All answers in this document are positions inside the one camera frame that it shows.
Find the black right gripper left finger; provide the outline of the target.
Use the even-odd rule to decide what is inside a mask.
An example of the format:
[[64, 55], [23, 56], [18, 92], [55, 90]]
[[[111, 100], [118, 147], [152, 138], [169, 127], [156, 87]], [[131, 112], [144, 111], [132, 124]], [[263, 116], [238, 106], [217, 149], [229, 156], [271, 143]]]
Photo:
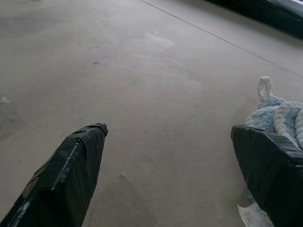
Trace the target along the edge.
[[0, 227], [81, 227], [98, 182], [106, 124], [68, 137], [34, 173]]

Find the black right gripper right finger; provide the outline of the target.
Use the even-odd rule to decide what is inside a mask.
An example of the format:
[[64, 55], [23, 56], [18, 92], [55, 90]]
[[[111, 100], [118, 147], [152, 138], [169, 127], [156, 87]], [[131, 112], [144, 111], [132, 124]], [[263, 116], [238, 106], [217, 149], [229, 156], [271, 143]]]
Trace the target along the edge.
[[232, 127], [231, 140], [247, 187], [274, 227], [303, 227], [303, 151], [245, 125]]

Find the dark green table edge rail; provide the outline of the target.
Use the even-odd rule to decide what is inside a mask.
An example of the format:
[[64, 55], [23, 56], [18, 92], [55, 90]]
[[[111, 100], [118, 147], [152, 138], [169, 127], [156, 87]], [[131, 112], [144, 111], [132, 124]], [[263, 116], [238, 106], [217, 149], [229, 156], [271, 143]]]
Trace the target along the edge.
[[208, 2], [237, 10], [241, 13], [259, 16], [268, 20], [278, 19], [303, 23], [303, 1], [301, 0], [206, 0]]

